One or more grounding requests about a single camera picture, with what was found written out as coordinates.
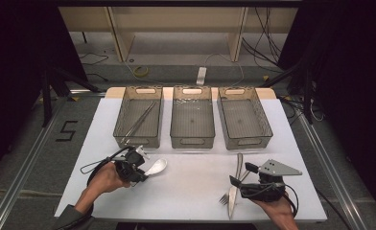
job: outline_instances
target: person's right hand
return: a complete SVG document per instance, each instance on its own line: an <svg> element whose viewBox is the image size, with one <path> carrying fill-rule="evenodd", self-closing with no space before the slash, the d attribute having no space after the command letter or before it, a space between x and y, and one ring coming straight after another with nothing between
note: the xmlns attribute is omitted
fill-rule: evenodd
<svg viewBox="0 0 376 230"><path fill-rule="evenodd" d="M102 166L83 190L81 197L75 204L75 209L86 214L95 199L103 193L110 193L121 187L130 187L130 182L122 180L116 172L116 166L109 162Z"/></svg>
<svg viewBox="0 0 376 230"><path fill-rule="evenodd" d="M291 205L286 198L281 197L274 202L263 202L259 200L252 200L252 202L259 205L280 229L298 229L294 221Z"/></svg>

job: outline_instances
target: utensil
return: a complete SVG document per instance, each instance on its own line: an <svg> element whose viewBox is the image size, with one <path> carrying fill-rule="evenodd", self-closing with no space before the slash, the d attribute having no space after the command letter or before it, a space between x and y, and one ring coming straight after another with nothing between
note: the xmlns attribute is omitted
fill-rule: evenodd
<svg viewBox="0 0 376 230"><path fill-rule="evenodd" d="M243 173L242 176L240 177L240 182L244 181L249 173L250 171L245 171L245 173ZM221 199L219 200L221 204L225 205L229 201L229 191L230 189L227 190L227 192L224 195L222 195Z"/></svg>
<svg viewBox="0 0 376 230"><path fill-rule="evenodd" d="M144 175L152 175L160 173L167 167L166 159L158 159L154 164L144 173Z"/></svg>
<svg viewBox="0 0 376 230"><path fill-rule="evenodd" d="M237 179L239 179L239 176L242 170L242 164L243 164L243 155L241 153L238 153L238 165L236 166L236 178ZM229 189L229 206L228 206L229 219L231 219L233 215L233 208L235 207L237 191L238 190L236 187Z"/></svg>
<svg viewBox="0 0 376 230"><path fill-rule="evenodd" d="M154 105L155 105L155 102L152 102L150 104L150 106L144 111L141 117L133 124L133 126L131 126L131 128L126 133L125 137L122 138L120 143L123 143L127 137L131 136L141 126L141 124L143 124L144 119L146 119L147 115L149 115Z"/></svg>

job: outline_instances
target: sleeve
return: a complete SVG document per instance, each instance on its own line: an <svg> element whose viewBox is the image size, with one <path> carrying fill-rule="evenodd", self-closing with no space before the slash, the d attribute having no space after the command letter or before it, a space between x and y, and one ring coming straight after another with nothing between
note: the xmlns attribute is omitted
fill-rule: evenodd
<svg viewBox="0 0 376 230"><path fill-rule="evenodd" d="M88 229L95 219L92 217L93 205L86 215L78 212L74 206L67 205L53 225L53 230L84 230Z"/></svg>

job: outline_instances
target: white spoon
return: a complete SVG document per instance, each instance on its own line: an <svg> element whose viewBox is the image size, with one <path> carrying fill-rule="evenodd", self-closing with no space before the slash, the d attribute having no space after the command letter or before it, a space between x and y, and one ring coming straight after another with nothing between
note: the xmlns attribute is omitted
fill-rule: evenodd
<svg viewBox="0 0 376 230"><path fill-rule="evenodd" d="M156 174L160 173L167 167L167 160L166 159L158 159L155 161L155 163L152 165L151 168L149 168L144 175L151 175L151 174Z"/></svg>

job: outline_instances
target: metal fork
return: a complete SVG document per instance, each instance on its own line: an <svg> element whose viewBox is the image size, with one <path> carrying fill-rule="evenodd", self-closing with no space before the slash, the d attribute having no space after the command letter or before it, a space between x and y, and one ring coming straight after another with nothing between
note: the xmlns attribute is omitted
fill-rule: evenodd
<svg viewBox="0 0 376 230"><path fill-rule="evenodd" d="M249 173L250 173L250 171L245 171L245 173L243 173L242 176L240 177L240 182L244 181ZM219 202L222 205L225 205L225 204L227 204L227 202L229 202L229 190L230 190L230 188L227 190L227 192L224 195L222 195L221 199L219 200Z"/></svg>

